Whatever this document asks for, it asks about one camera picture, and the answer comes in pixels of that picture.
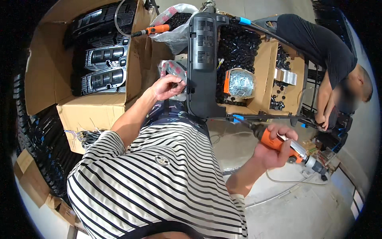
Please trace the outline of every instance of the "worker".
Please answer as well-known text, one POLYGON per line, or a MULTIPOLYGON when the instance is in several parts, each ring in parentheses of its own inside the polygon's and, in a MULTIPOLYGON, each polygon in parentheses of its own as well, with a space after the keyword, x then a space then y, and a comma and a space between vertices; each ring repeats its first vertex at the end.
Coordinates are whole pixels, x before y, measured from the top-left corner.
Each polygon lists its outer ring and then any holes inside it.
POLYGON ((308 54, 308 58, 326 68, 317 99, 315 120, 322 131, 335 126, 337 109, 343 98, 368 102, 373 86, 367 71, 346 44, 331 30, 305 21, 295 14, 283 14, 255 20, 254 23, 308 54))
MULTIPOLYGON (((248 236, 244 197, 267 169, 284 166, 291 140, 280 152, 258 143, 224 183, 205 123, 167 101, 184 86, 172 75, 157 80, 70 172, 68 196, 92 238, 248 236)), ((268 129, 272 139, 298 137, 288 127, 268 129)))

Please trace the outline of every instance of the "black and white striped shirt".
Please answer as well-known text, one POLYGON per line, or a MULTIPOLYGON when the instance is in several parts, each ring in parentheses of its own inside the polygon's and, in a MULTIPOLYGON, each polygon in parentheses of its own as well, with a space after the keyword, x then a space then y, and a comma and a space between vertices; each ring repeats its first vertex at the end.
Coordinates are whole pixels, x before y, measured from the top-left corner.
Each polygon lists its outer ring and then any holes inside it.
POLYGON ((186 123, 142 128, 125 153, 103 132, 68 177, 72 207, 92 238, 244 238, 244 197, 230 195, 209 139, 186 123))

